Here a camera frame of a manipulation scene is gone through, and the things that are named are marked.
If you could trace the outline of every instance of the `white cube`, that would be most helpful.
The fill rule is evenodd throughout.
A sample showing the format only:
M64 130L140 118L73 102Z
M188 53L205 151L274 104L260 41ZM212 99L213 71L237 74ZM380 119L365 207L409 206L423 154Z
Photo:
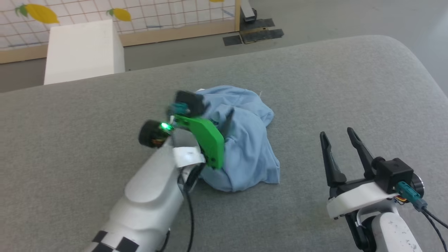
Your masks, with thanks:
M112 20L51 28L44 85L123 72L124 49Z

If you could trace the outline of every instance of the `lemon print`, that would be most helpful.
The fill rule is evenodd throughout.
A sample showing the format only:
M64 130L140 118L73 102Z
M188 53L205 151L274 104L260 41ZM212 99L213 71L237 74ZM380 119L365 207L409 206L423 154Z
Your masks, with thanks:
M106 14L109 14L111 16L115 15L116 18L118 18L121 21L130 22L131 21L131 14L125 9L115 8L110 9L106 11Z
M18 15L18 12L25 17L28 17L28 14L30 14L32 18L45 24L59 23L57 20L57 15L43 5L22 4L20 7L16 8L16 15Z

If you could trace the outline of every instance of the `gray table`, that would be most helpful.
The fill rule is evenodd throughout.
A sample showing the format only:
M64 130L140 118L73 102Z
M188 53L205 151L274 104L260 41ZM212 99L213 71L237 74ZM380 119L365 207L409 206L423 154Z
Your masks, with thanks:
M327 216L319 142L326 131L348 179L361 178L348 126L374 155L413 167L448 220L448 99L404 45L363 36L0 94L0 250L82 250L153 152L137 141L142 123L163 119L178 89L222 84L262 93L276 113L281 183L239 193L200 183L192 251L358 251L345 220ZM441 251L422 214L399 211L424 251ZM184 251L189 234L184 204L167 251Z

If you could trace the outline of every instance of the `blue cloth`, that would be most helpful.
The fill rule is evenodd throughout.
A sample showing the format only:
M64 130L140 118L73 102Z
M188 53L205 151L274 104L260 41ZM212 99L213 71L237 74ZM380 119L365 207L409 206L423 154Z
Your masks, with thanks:
M204 118L218 129L235 108L228 135L225 136L224 166L204 168L201 178L221 191L242 191L259 182L279 183L280 163L267 139L266 126L274 112L252 91L218 86L196 92L208 105Z

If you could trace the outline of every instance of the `green light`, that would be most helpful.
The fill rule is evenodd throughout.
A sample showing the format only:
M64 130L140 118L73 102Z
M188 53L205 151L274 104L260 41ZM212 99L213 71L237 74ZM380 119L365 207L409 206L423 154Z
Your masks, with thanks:
M173 130L173 126L167 124L166 122L162 122L162 123L160 124L160 127L161 127L163 130L168 130L168 131Z

